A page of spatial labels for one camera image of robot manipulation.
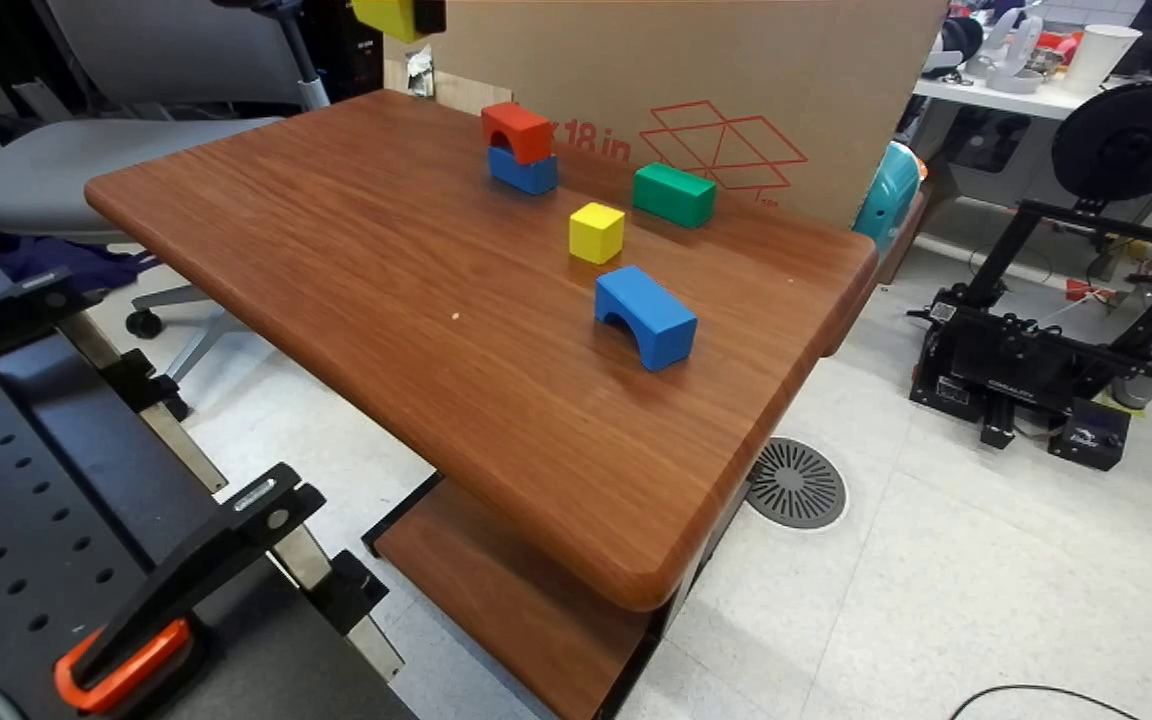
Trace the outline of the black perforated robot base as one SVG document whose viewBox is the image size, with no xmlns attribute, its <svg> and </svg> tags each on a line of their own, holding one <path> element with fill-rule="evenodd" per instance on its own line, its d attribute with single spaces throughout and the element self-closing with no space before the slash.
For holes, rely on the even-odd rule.
<svg viewBox="0 0 1152 720">
<path fill-rule="evenodd" d="M 292 531 L 192 608 L 192 654 L 131 710 L 57 698 L 53 665 L 223 506 L 61 333 L 69 309 L 0 272 L 0 720 L 411 720 L 345 636 L 374 586 L 347 555 L 292 581 Z"/>
</svg>

